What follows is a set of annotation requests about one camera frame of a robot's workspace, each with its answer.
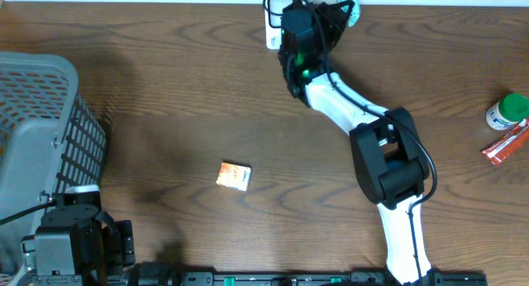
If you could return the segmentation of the orange small packet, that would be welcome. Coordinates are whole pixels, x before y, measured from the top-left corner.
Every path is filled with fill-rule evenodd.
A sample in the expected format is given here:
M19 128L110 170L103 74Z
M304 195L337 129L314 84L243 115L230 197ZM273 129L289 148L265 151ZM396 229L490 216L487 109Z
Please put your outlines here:
M245 192L250 183L250 176L251 167L222 162L216 184Z

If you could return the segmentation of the green lid white jar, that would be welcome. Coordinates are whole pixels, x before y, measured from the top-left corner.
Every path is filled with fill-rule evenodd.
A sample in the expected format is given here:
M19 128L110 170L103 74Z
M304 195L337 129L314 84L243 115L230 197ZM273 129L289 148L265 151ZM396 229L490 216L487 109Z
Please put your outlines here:
M527 117L528 98L519 93L510 93L486 112L485 121L492 129L504 131Z

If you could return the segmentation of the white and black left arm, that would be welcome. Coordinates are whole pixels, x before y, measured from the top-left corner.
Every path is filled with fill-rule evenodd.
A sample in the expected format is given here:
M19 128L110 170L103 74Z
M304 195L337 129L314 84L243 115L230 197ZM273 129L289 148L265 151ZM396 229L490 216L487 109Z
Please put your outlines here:
M30 285L126 285L136 262L132 224L102 209L96 184L68 187L21 242Z

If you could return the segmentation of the red snack bar wrapper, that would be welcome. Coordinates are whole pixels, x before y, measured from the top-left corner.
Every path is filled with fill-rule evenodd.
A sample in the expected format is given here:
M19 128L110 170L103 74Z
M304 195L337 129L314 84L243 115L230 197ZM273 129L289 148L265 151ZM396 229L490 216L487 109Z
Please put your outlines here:
M528 141L528 119L523 119L507 134L495 141L481 153L494 165L499 166L505 159L519 150Z

